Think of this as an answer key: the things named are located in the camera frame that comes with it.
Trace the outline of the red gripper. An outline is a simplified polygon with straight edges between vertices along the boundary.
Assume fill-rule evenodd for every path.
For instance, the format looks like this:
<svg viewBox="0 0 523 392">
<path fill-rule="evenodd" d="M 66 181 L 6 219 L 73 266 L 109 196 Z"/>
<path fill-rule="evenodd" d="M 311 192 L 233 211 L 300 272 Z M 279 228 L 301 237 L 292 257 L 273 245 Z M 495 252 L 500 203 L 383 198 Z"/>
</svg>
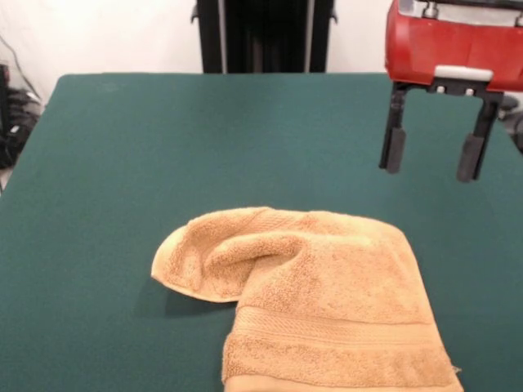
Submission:
<svg viewBox="0 0 523 392">
<path fill-rule="evenodd" d="M 431 85 L 438 78 L 483 82 L 488 91 L 522 90 L 520 1 L 394 1 L 387 13 L 385 68 L 391 80 Z M 406 83 L 392 85 L 379 167 L 400 170 Z M 457 179 L 477 180 L 499 102 L 484 100 L 464 141 Z"/>
</svg>

